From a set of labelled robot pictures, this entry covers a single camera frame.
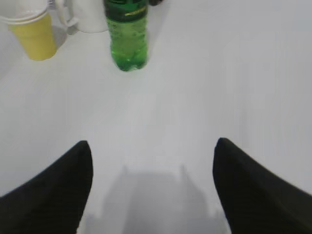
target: dark object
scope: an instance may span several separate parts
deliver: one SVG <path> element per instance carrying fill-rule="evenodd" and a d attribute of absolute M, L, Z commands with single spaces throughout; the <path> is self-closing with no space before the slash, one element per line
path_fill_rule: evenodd
<path fill-rule="evenodd" d="M 233 234 L 312 234 L 312 197 L 228 139 L 215 148 L 213 175 Z"/>
<path fill-rule="evenodd" d="M 149 0 L 150 5 L 156 6 L 158 4 L 161 4 L 163 0 Z"/>
<path fill-rule="evenodd" d="M 81 141 L 42 173 L 0 198 L 0 234 L 75 234 L 92 185 Z"/>

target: green plastic bottle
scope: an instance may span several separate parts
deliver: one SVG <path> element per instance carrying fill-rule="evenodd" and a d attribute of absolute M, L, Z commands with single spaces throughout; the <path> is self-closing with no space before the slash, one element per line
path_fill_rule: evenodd
<path fill-rule="evenodd" d="M 147 0 L 104 0 L 111 35 L 111 54 L 122 71 L 147 62 Z"/>

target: white surface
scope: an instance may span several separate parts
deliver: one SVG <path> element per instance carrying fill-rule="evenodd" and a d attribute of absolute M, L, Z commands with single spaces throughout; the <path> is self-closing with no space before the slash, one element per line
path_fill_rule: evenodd
<path fill-rule="evenodd" d="M 103 0 L 55 0 L 59 19 L 63 25 L 75 27 L 85 33 L 99 33 L 108 29 L 104 13 Z M 70 19 L 66 19 L 65 10 L 69 10 Z"/>
<path fill-rule="evenodd" d="M 311 9 L 165 0 L 150 8 L 149 63 L 131 73 L 114 66 L 108 32 L 68 36 L 34 62 L 2 31 L 0 194 L 86 139 L 95 176 L 80 233 L 226 233 L 219 137 L 312 194 Z"/>

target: bottle label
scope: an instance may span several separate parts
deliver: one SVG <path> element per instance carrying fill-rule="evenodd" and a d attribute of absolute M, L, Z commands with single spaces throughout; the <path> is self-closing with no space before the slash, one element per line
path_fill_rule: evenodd
<path fill-rule="evenodd" d="M 146 16 L 147 0 L 104 0 L 105 14 L 117 22 L 133 22 Z"/>

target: stacked cups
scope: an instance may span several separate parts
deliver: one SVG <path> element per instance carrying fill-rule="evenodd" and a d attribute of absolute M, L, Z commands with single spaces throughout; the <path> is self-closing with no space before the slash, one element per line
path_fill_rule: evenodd
<path fill-rule="evenodd" d="M 47 0 L 0 0 L 0 20 L 8 25 L 32 60 L 57 51 Z"/>

